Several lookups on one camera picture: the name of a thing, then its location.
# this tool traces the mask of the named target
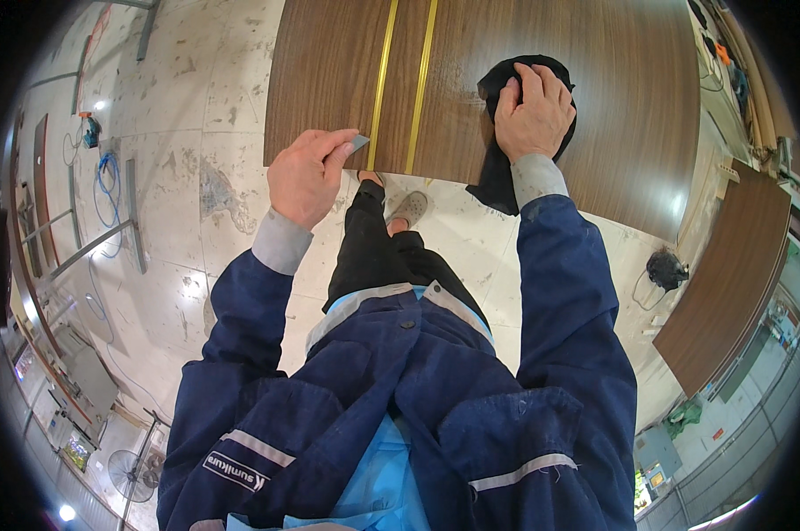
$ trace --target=light blue shirt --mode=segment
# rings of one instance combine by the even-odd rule
[[[403,419],[385,415],[356,472],[327,518],[286,516],[282,527],[256,530],[246,516],[229,514],[227,531],[278,531],[337,523],[357,531],[429,531],[424,505],[408,462],[410,442]]]

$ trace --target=navy blue work jacket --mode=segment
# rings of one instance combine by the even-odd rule
[[[635,529],[636,381],[600,231],[569,198],[544,196],[522,209],[517,245],[517,377],[413,292],[365,300],[288,377],[277,367],[293,277],[249,251],[233,260],[203,359],[182,369],[161,528],[230,512],[253,527],[326,517],[388,411],[411,430],[433,530]]]

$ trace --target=foot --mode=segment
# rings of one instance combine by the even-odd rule
[[[394,236],[398,232],[412,228],[420,218],[424,217],[428,202],[427,196],[422,192],[412,192],[406,196],[406,199],[400,203],[400,207],[397,207],[394,214],[385,223],[388,235]]]
[[[364,170],[356,172],[356,178],[358,182],[361,183],[362,181],[374,181],[377,185],[385,187],[385,181],[382,179],[382,175],[379,175],[376,172],[365,172]]]
[[[385,226],[388,229],[388,235],[394,236],[398,232],[403,232],[404,230],[409,230],[408,219],[406,218],[394,218]]]

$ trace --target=gray slipper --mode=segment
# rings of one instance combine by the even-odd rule
[[[428,204],[427,196],[423,192],[412,192],[400,203],[400,207],[397,207],[394,214],[385,220],[385,225],[397,218],[403,218],[408,221],[408,228],[412,228],[427,213]]]

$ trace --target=black pants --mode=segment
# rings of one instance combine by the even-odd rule
[[[358,187],[344,218],[344,240],[323,312],[342,296],[359,290],[402,282],[429,285],[438,281],[488,325],[474,297],[444,258],[424,248],[420,234],[407,230],[393,238],[388,235],[382,217],[384,200],[385,189],[375,182],[364,180]]]

